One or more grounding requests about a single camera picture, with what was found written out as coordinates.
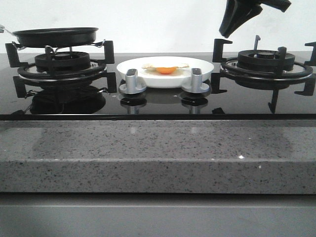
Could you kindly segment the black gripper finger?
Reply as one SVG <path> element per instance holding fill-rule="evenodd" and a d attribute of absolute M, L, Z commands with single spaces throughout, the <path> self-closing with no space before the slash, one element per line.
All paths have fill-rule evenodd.
<path fill-rule="evenodd" d="M 221 36 L 228 38 L 237 28 L 237 7 L 236 0 L 227 0 L 224 17 L 219 28 Z"/>
<path fill-rule="evenodd" d="M 231 5 L 228 36 L 263 10 L 257 0 L 230 0 L 228 3 Z"/>

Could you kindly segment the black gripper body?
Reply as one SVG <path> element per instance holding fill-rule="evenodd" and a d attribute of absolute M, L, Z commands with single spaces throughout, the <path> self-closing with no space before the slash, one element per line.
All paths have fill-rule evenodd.
<path fill-rule="evenodd" d="M 260 4 L 265 4 L 275 9 L 278 9 L 282 12 L 286 12 L 287 9 L 291 6 L 289 0 L 259 0 Z"/>

